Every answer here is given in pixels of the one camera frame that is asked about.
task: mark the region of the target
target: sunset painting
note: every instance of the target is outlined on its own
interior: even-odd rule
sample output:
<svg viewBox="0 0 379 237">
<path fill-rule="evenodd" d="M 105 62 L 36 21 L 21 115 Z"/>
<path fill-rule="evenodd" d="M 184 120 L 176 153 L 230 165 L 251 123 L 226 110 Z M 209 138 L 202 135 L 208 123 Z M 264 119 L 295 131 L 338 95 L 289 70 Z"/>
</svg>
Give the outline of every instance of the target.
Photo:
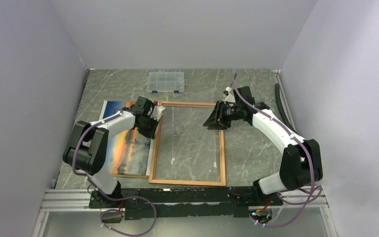
<svg viewBox="0 0 379 237">
<path fill-rule="evenodd" d="M 114 114 L 116 107 L 129 107 L 134 102 L 105 101 L 100 119 Z M 152 158 L 153 142 L 137 128 L 126 130 L 108 141 L 105 166 L 113 176 L 147 176 Z"/>
</svg>

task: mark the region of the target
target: gray marble tabletop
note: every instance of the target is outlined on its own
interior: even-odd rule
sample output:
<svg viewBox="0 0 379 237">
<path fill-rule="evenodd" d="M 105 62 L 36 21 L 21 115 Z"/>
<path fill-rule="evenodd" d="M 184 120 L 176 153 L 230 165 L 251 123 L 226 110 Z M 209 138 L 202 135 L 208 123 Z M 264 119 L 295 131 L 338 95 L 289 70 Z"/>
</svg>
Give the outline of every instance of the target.
<svg viewBox="0 0 379 237">
<path fill-rule="evenodd" d="M 148 73 L 179 71 L 185 74 L 185 91 L 180 94 L 147 92 Z M 237 85 L 250 86 L 256 102 L 270 106 L 278 118 L 272 70 L 177 69 L 177 70 L 92 70 L 90 71 L 76 121 L 96 121 L 104 100 L 135 101 L 139 96 L 157 101 L 216 102 L 237 72 Z M 156 179 L 218 181 L 220 160 L 218 133 L 202 127 L 212 109 L 167 107 L 162 123 Z M 254 180 L 275 173 L 281 154 L 271 141 L 247 122 L 234 121 L 225 131 L 227 186 L 251 186 Z M 153 185 L 148 179 L 117 178 L 123 188 L 174 187 Z M 88 182 L 75 176 L 63 163 L 57 189 L 84 189 Z"/>
</svg>

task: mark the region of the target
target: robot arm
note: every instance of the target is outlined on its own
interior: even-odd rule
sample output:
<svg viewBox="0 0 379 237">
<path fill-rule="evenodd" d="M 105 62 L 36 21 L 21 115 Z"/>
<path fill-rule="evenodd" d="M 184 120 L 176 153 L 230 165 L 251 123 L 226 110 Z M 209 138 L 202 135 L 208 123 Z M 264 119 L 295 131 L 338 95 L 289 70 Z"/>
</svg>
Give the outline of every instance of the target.
<svg viewBox="0 0 379 237">
<path fill-rule="evenodd" d="M 258 195 L 266 196 L 278 191 L 295 190 L 310 184 L 308 161 L 297 141 L 302 142 L 311 156 L 315 181 L 321 180 L 323 172 L 319 144 L 315 140 L 304 139 L 289 128 L 286 128 L 287 132 L 279 125 L 283 123 L 275 117 L 265 103 L 255 103 L 255 98 L 252 97 L 248 86 L 237 90 L 244 100 L 261 110 L 262 113 L 247 106 L 235 90 L 233 90 L 234 96 L 231 95 L 231 88 L 227 87 L 223 92 L 224 100 L 216 102 L 216 106 L 204 126 L 207 129 L 223 130 L 231 127 L 232 120 L 243 119 L 259 129 L 276 145 L 282 154 L 281 168 L 279 172 L 253 182 Z"/>
<path fill-rule="evenodd" d="M 122 108 L 121 111 L 102 121 L 77 122 L 63 153 L 63 161 L 72 166 L 75 149 L 81 136 L 89 127 L 101 123 L 86 133 L 76 155 L 75 167 L 78 173 L 86 174 L 105 194 L 111 198 L 121 198 L 121 184 L 111 176 L 104 166 L 108 140 L 135 127 L 140 134 L 153 139 L 164 109 L 156 102 L 153 103 L 146 98 L 139 97 L 131 108 Z M 105 203 L 115 204 L 109 200 L 106 200 Z"/>
</svg>

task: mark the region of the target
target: wooden picture frame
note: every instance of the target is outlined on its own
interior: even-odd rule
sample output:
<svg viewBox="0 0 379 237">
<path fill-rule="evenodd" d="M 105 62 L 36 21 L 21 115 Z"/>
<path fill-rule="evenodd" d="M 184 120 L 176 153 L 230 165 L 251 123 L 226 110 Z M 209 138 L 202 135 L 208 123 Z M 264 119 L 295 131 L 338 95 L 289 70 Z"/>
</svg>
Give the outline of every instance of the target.
<svg viewBox="0 0 379 237">
<path fill-rule="evenodd" d="M 215 103 L 194 103 L 194 102 L 174 102 L 174 101 L 160 101 L 162 106 L 170 107 L 191 107 L 191 108 L 214 108 Z M 220 181 L 192 181 L 192 180 L 169 180 L 169 179 L 155 179 L 157 150 L 160 142 L 160 129 L 162 119 L 159 121 L 156 133 L 154 135 L 152 163 L 149 175 L 150 184 L 171 184 L 171 185 L 197 185 L 197 186 L 226 186 L 226 159 L 225 159 L 225 135 L 223 130 L 219 130 L 219 159 L 220 159 Z"/>
</svg>

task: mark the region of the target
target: plastic storage box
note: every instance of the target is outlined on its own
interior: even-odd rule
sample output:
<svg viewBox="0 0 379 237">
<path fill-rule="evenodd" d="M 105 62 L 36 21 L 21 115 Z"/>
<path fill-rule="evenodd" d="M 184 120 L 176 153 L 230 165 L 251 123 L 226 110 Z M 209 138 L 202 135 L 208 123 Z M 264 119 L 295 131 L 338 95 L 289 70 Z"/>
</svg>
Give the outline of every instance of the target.
<svg viewBox="0 0 379 237">
<path fill-rule="evenodd" d="M 183 72 L 150 72 L 148 80 L 148 91 L 174 92 L 184 91 L 184 73 Z"/>
</svg>

